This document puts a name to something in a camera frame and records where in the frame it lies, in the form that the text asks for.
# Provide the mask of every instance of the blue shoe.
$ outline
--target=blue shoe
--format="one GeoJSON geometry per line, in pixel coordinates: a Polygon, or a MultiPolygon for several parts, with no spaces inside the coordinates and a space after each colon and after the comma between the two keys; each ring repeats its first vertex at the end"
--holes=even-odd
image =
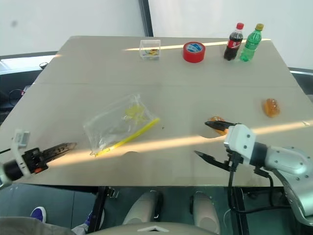
{"type": "Polygon", "coordinates": [[[30,214],[31,218],[35,218],[45,223],[47,215],[43,207],[36,207],[30,214]]]}
{"type": "MultiPolygon", "coordinates": [[[[91,214],[92,214],[92,212],[89,213],[89,215],[88,215],[86,221],[84,222],[84,224],[86,224],[88,227],[89,227],[90,221],[91,221],[91,214]]],[[[103,209],[103,211],[102,211],[100,227],[102,227],[103,221],[104,221],[104,209],[103,209]]]]}

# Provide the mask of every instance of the plastic bag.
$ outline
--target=plastic bag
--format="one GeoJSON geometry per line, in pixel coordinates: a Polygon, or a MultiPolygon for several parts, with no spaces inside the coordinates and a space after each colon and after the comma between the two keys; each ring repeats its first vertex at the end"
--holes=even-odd
{"type": "Polygon", "coordinates": [[[140,101],[139,94],[129,95],[111,104],[84,124],[91,154],[102,155],[149,130],[159,121],[140,101]]]}

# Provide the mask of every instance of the green bottle cap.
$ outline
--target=green bottle cap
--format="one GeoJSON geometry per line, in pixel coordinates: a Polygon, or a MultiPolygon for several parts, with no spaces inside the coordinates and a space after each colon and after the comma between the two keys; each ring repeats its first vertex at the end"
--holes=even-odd
{"type": "Polygon", "coordinates": [[[263,27],[264,27],[264,24],[259,23],[259,24],[256,25],[255,30],[262,31],[263,27]]]}

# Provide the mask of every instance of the bread roll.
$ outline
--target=bread roll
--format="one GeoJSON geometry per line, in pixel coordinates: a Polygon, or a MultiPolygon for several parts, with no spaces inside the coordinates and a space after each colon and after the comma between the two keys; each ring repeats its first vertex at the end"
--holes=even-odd
{"type": "Polygon", "coordinates": [[[263,109],[265,114],[271,118],[280,114],[280,109],[276,99],[267,99],[263,104],[263,109]]]}
{"type": "MultiPolygon", "coordinates": [[[[209,121],[225,121],[223,118],[219,117],[219,116],[213,116],[210,118],[209,121]]],[[[216,130],[214,129],[217,133],[219,133],[221,136],[224,136],[227,134],[228,129],[225,129],[224,131],[220,131],[220,130],[216,130]]]]}

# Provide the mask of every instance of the tape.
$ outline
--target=tape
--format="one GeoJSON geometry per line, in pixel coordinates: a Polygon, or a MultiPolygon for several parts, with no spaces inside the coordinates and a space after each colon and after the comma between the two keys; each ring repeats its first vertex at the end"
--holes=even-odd
{"type": "Polygon", "coordinates": [[[191,63],[198,63],[204,59],[205,46],[198,42],[186,43],[183,47],[183,58],[191,63]]]}

